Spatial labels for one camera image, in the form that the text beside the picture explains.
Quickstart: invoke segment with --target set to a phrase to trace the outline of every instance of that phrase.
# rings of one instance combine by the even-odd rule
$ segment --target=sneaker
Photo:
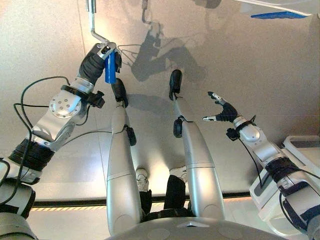
[[[174,175],[174,176],[180,178],[182,181],[184,181],[184,183],[187,183],[188,172],[187,172],[186,166],[172,168],[169,172],[170,172],[170,175]]]
[[[136,182],[138,184],[139,192],[148,192],[149,181],[147,179],[148,173],[145,169],[140,168],[135,171]]]

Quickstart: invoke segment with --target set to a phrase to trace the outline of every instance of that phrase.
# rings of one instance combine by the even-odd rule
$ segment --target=wire
[[[307,174],[309,174],[309,175],[311,175],[311,176],[313,176],[313,177],[315,177],[315,178],[317,178],[317,179],[320,179],[320,176],[317,176],[317,175],[315,175],[315,174],[313,174],[313,173],[311,173],[311,172],[309,172],[309,171],[307,171],[307,170],[301,169],[301,168],[299,168],[299,167],[288,167],[288,168],[289,168],[289,169],[294,169],[294,170],[298,170],[298,171],[305,172],[305,173],[307,173]]]
[[[23,104],[24,107],[32,107],[32,108],[48,108],[49,106],[45,105],[29,105],[29,104]]]
[[[68,85],[70,85],[70,82],[69,82],[68,78],[66,78],[65,76],[50,76],[50,77],[45,77],[45,78],[41,78],[41,79],[39,79],[39,80],[37,80],[37,81],[34,81],[33,83],[29,84],[29,85],[22,91],[21,98],[20,98],[21,110],[22,110],[22,114],[23,114],[23,116],[24,116],[24,118],[25,118],[25,120],[26,120],[26,122],[27,122],[27,124],[28,124],[28,126],[29,126],[30,128],[33,128],[33,125],[31,124],[31,122],[30,122],[30,120],[29,120],[29,118],[27,117],[27,114],[26,114],[26,112],[25,112],[25,108],[24,108],[24,96],[25,96],[25,93],[26,93],[26,91],[27,91],[30,87],[32,87],[33,85],[35,85],[35,84],[37,84],[37,83],[39,83],[39,82],[42,82],[42,81],[44,81],[44,80],[48,80],[48,79],[65,79],[66,83],[67,83]]]
[[[10,170],[10,165],[9,165],[9,163],[7,163],[6,161],[3,161],[3,158],[0,159],[0,163],[4,163],[4,164],[6,165],[6,172],[5,172],[3,178],[2,178],[1,181],[0,181],[0,187],[1,187],[2,184],[4,183],[5,179],[6,179],[7,176],[8,176],[8,173],[9,173],[9,170]]]
[[[91,107],[91,105],[89,105],[88,108],[86,109],[86,116],[85,116],[84,122],[81,123],[81,124],[76,124],[76,126],[82,126],[82,125],[84,125],[84,124],[87,122],[88,117],[89,117],[89,109],[90,109],[90,107]]]
[[[82,137],[82,136],[84,136],[84,135],[87,135],[87,134],[93,134],[93,133],[109,133],[109,134],[112,134],[111,131],[88,131],[88,132],[82,133],[82,134],[80,134],[80,135],[78,135],[78,136],[75,136],[74,138],[71,138],[69,141],[66,141],[66,142],[62,145],[62,147],[65,146],[65,145],[67,145],[68,143],[72,142],[73,140],[76,140],[77,138],[80,138],[80,137]]]
[[[18,115],[19,119],[23,122],[24,126],[27,128],[28,133],[29,133],[29,137],[28,137],[28,142],[27,142],[27,145],[26,145],[26,147],[24,149],[23,156],[22,156],[22,159],[21,159],[21,162],[20,162],[19,172],[18,172],[16,181],[15,181],[15,186],[14,186],[13,192],[10,195],[9,198],[7,198],[6,200],[0,202],[0,205],[6,204],[7,202],[9,202],[15,196],[15,194],[16,194],[16,192],[18,190],[18,186],[21,183],[21,179],[20,178],[21,178],[21,175],[22,175],[22,169],[24,167],[24,162],[25,162],[26,156],[27,156],[27,154],[29,152],[29,148],[30,148],[30,145],[31,145],[31,137],[32,137],[31,128],[28,126],[26,121],[21,117],[20,113],[18,112],[18,109],[17,109],[16,105],[18,105],[18,104],[17,103],[13,104],[13,108],[15,110],[15,113]]]
[[[254,157],[251,155],[251,153],[250,153],[250,151],[248,150],[247,146],[241,141],[241,139],[240,139],[240,138],[238,138],[238,139],[239,139],[239,141],[242,143],[242,145],[245,147],[246,151],[248,152],[248,154],[250,155],[250,157],[251,157],[252,160],[253,160],[253,163],[254,163],[254,165],[255,165],[256,172],[257,172],[258,177],[259,177],[260,188],[262,189],[263,184],[265,184],[266,181],[264,181],[264,183],[262,184],[262,182],[261,182],[261,177],[260,177],[260,173],[259,173],[259,169],[258,169],[258,165],[257,165]]]
[[[22,170],[23,170],[23,167],[24,167],[24,162],[25,162],[25,159],[28,155],[28,152],[29,152],[29,148],[31,146],[31,139],[32,139],[32,132],[31,132],[31,128],[33,127],[31,122],[29,121],[28,117],[27,117],[27,114],[25,112],[25,109],[24,109],[24,106],[27,106],[27,107],[41,107],[41,108],[44,108],[44,106],[38,106],[38,105],[28,105],[28,104],[24,104],[24,96],[25,96],[25,93],[26,91],[31,87],[33,86],[34,84],[36,83],[39,83],[41,81],[44,81],[44,80],[48,80],[48,79],[65,79],[66,80],[66,83],[68,85],[70,85],[70,82],[69,80],[65,77],[65,76],[52,76],[52,77],[45,77],[45,78],[42,78],[42,79],[39,79],[37,81],[34,81],[33,83],[29,84],[22,92],[21,94],[21,97],[20,97],[20,103],[15,103],[13,104],[13,108],[14,108],[14,111],[15,113],[17,114],[17,116],[19,117],[19,119],[21,120],[21,122],[23,123],[23,125],[26,127],[26,129],[28,130],[28,133],[29,133],[29,137],[28,137],[28,141],[27,141],[27,144],[26,144],[26,147],[24,149],[24,152],[23,152],[23,155],[22,155],[22,158],[21,158],[21,162],[20,162],[20,167],[19,167],[19,172],[18,172],[18,175],[17,175],[17,178],[16,178],[16,181],[15,181],[15,186],[14,186],[14,189],[13,189],[13,192],[12,194],[10,195],[9,198],[7,198],[6,200],[0,202],[0,205],[3,205],[3,204],[6,204],[7,202],[9,202],[16,194],[17,190],[18,190],[18,186],[19,184],[21,183],[21,175],[22,175]],[[21,106],[21,111],[23,113],[23,116],[25,117],[25,120],[22,118],[22,116],[20,115],[20,113],[18,112],[18,109],[17,109],[17,105]]]
[[[295,225],[294,223],[291,221],[291,219],[289,218],[289,216],[287,215],[285,209],[284,209],[284,206],[282,205],[282,193],[280,192],[279,194],[279,203],[280,203],[280,207],[281,207],[281,210],[285,216],[285,218],[289,221],[289,223],[291,223],[292,226],[294,226],[295,229],[299,230]]]

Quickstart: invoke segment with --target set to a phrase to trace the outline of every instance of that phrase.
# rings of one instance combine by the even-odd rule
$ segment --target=black pants
[[[144,214],[150,213],[152,205],[151,190],[140,192],[141,208]],[[170,175],[166,185],[163,209],[182,209],[186,201],[186,184],[180,178]]]

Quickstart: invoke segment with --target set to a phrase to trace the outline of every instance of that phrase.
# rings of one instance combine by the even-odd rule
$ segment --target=person
[[[191,205],[185,208],[186,183],[188,173],[186,166],[173,168],[166,185],[163,210],[150,212],[152,207],[152,191],[149,189],[148,172],[144,168],[135,171],[136,181],[140,194],[141,208],[143,210],[142,222],[170,218],[170,217],[194,217]]]

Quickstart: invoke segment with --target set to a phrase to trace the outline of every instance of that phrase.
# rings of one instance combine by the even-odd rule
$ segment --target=silver robot leg
[[[185,165],[192,211],[197,217],[225,219],[224,202],[214,161],[186,100],[178,97],[174,110],[182,118]]]
[[[112,116],[112,140],[106,182],[106,211],[112,236],[139,224],[142,218],[126,126],[129,126],[129,119],[126,109],[120,105]]]

